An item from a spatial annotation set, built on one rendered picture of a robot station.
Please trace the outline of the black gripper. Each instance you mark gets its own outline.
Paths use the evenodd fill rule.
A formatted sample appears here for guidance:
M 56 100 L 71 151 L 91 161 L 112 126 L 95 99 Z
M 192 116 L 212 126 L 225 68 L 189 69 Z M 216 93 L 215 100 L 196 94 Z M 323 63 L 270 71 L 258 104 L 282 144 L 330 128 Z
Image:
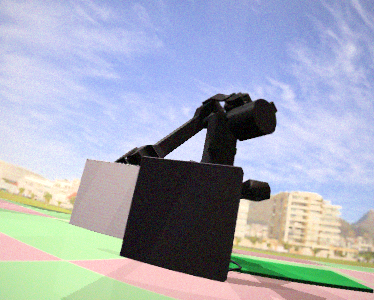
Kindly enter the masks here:
M 204 143 L 202 163 L 234 166 L 237 145 L 224 139 L 207 139 Z M 241 199 L 262 201 L 270 199 L 271 189 L 268 182 L 248 179 L 242 183 Z

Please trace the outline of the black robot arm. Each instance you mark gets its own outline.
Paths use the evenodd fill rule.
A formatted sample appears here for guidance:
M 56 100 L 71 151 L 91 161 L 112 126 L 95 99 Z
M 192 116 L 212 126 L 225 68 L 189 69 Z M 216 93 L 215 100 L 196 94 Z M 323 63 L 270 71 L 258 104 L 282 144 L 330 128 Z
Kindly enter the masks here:
M 224 102 L 224 109 L 220 102 Z M 237 145 L 275 132 L 277 108 L 274 102 L 253 100 L 248 93 L 220 94 L 202 102 L 193 118 L 156 142 L 130 150 L 114 163 L 140 166 L 142 156 L 164 158 L 202 129 L 207 139 L 224 139 Z M 127 158 L 127 159 L 126 159 Z

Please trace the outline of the black square panel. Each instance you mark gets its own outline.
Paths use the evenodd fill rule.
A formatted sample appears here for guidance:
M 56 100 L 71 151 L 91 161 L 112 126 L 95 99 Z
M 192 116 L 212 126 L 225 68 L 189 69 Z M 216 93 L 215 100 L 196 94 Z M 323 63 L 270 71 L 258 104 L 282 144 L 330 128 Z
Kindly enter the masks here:
M 224 282 L 242 167 L 142 156 L 119 256 Z

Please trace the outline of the green circuit board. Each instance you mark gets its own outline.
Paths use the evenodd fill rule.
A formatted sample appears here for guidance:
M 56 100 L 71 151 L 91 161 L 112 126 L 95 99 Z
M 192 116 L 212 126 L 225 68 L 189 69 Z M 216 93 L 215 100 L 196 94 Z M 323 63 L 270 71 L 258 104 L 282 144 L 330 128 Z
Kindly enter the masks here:
M 292 265 L 284 265 L 281 263 L 265 262 L 262 260 L 254 260 L 250 258 L 242 258 L 231 255 L 231 260 L 241 265 L 241 269 L 233 270 L 233 272 L 240 272 L 254 276 L 268 277 L 271 279 L 285 280 L 291 282 L 298 282 L 322 287 L 331 287 L 337 289 L 346 289 L 354 291 L 362 291 L 367 293 L 374 293 L 370 287 L 364 286 L 361 283 L 355 282 L 344 276 L 330 270 L 313 269 L 306 267 L 298 267 Z

